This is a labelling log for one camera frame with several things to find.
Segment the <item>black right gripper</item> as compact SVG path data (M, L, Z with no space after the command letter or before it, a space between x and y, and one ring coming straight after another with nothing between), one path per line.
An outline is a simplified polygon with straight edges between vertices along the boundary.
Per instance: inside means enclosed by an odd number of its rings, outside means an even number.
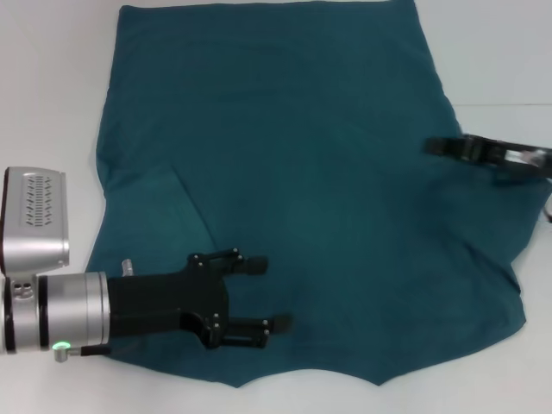
M429 155L465 160L475 165L492 166L518 178L551 181L551 149L497 141L478 135L462 138L431 137L424 141Z

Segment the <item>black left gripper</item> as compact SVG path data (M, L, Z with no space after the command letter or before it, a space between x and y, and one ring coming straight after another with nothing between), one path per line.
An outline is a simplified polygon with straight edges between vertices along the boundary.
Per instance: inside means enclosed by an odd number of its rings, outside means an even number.
M195 334L206 348L264 348L270 336L291 328L292 317L229 319L223 277L262 275L267 269L266 256L245 256L230 248L192 254L174 273L109 279L110 339L183 330Z

